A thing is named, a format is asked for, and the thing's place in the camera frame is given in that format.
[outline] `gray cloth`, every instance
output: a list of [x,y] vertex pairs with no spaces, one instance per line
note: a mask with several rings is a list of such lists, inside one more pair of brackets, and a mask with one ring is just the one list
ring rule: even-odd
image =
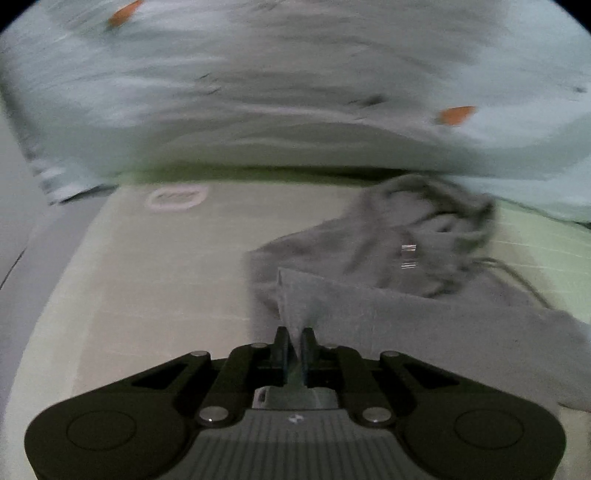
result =
[[362,355],[397,349],[555,412],[591,410],[589,327],[471,259],[492,220],[488,197],[426,176],[366,189],[340,218],[251,253],[255,335],[313,326]]

